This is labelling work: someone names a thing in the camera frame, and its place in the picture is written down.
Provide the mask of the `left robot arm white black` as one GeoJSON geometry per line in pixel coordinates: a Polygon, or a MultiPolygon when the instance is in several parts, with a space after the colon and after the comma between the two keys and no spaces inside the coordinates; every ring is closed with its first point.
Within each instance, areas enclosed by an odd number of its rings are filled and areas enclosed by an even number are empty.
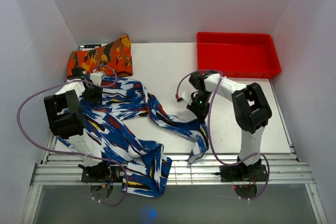
{"type": "Polygon", "coordinates": [[[90,105],[102,104],[103,72],[75,67],[61,89],[44,98],[44,105],[53,135],[60,137],[78,153],[83,153],[83,164],[79,167],[92,179],[105,182],[111,177],[111,168],[102,161],[102,143],[86,130],[93,120],[85,116],[80,102],[90,105]]]}

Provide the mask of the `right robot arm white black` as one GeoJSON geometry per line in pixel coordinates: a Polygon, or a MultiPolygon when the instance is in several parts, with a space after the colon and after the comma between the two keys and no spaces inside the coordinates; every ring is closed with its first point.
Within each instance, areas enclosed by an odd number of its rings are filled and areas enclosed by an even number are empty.
{"type": "Polygon", "coordinates": [[[268,168],[262,164],[260,147],[272,111],[261,86],[255,82],[246,85],[232,81],[214,70],[193,72],[188,81],[196,92],[191,94],[187,108],[199,120],[208,118],[211,109],[209,99],[218,94],[233,104],[235,119],[241,128],[237,165],[222,165],[217,173],[221,181],[267,181],[268,168]]]}

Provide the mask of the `blue white red patterned trousers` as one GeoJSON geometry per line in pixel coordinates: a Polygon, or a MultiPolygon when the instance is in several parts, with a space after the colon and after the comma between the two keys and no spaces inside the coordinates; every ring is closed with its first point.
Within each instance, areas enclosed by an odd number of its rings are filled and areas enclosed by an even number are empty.
{"type": "Polygon", "coordinates": [[[86,130],[102,143],[102,161],[125,164],[122,190],[157,197],[164,193],[172,160],[163,144],[136,137],[125,120],[147,116],[155,124],[194,143],[188,162],[201,158],[209,148],[207,126],[198,119],[184,121],[167,114],[158,99],[138,80],[105,76],[101,83],[102,104],[81,101],[85,116],[93,120],[86,130]]]}

